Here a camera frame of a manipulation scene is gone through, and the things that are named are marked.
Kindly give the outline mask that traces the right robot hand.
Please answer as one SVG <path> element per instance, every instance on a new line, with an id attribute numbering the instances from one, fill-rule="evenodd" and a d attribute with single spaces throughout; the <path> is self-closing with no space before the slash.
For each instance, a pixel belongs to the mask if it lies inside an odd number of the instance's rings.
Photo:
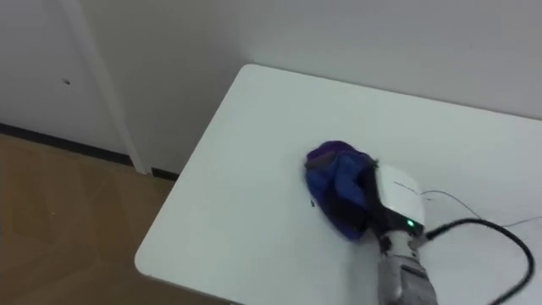
<path id="1" fill-rule="evenodd" d="M 376 163 L 358 176 L 368 205 L 369 227 L 378 237 L 391 231 L 420 236 L 425 211 L 417 181 L 401 169 Z"/>

